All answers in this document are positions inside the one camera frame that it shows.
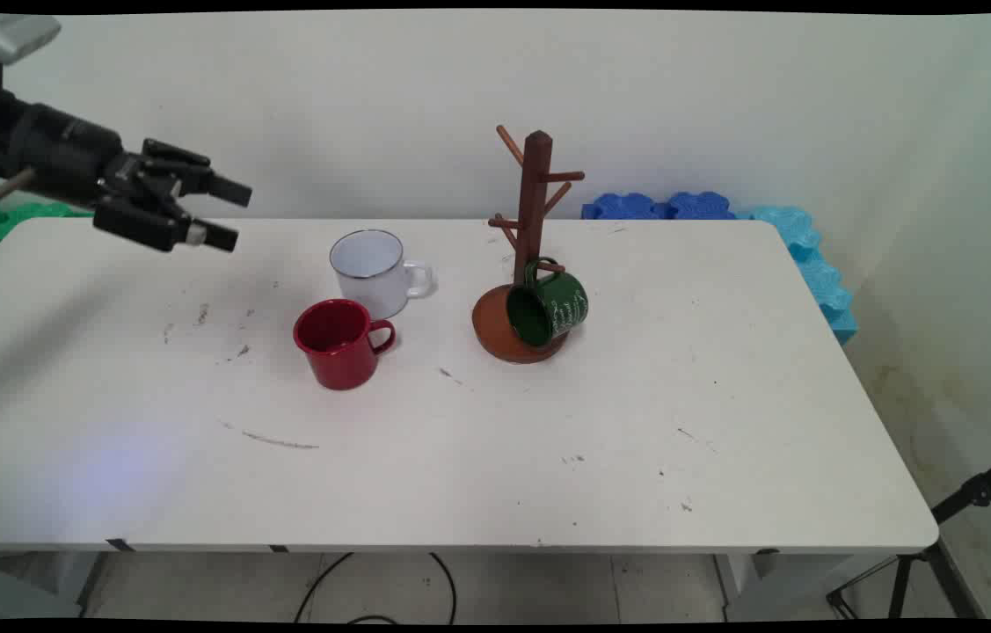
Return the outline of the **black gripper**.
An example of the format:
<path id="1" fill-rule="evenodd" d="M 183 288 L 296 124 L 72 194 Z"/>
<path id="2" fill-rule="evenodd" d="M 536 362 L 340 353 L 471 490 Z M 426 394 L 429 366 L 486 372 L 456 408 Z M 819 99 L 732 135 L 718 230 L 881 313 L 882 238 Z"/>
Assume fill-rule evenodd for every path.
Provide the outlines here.
<path id="1" fill-rule="evenodd" d="M 241 207 L 252 197 L 252 188 L 216 172 L 208 156 L 154 139 L 134 155 L 112 129 L 24 101 L 6 104 L 6 189 L 93 206 L 94 228 L 161 252 L 179 244 L 232 252 L 238 232 L 153 203 L 159 193 Z"/>

